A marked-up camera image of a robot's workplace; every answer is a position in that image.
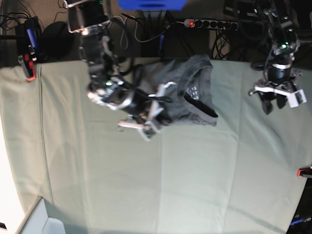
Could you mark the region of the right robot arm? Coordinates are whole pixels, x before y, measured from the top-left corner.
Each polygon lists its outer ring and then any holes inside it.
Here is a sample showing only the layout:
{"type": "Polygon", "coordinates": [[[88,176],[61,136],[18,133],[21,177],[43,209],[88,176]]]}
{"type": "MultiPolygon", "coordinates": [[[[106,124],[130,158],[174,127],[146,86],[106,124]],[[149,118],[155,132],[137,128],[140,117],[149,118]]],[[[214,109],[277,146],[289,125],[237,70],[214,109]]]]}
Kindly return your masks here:
{"type": "Polygon", "coordinates": [[[112,110],[122,110],[133,117],[147,117],[152,98],[125,76],[134,70],[134,57],[129,68],[120,69],[119,57],[108,29],[114,23],[125,30],[125,25],[114,18],[110,1],[67,0],[68,31],[80,35],[79,53],[87,64],[90,76],[88,98],[95,104],[112,110]]]}

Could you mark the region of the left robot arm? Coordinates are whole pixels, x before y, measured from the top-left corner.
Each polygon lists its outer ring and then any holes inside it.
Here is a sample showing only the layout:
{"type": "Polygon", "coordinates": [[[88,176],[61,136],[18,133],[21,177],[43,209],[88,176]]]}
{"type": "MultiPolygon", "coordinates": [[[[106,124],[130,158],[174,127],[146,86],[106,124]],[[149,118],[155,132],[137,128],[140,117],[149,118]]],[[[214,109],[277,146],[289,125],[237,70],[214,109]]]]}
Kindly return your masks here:
{"type": "Polygon", "coordinates": [[[292,69],[300,41],[293,30],[290,5],[286,0],[259,0],[255,11],[267,31],[269,53],[264,62],[251,64],[253,70],[261,71],[263,75],[249,94],[259,96],[267,115],[273,111],[274,100],[279,109],[286,104],[291,108],[298,107],[307,100],[298,84],[302,72],[292,69]]]}

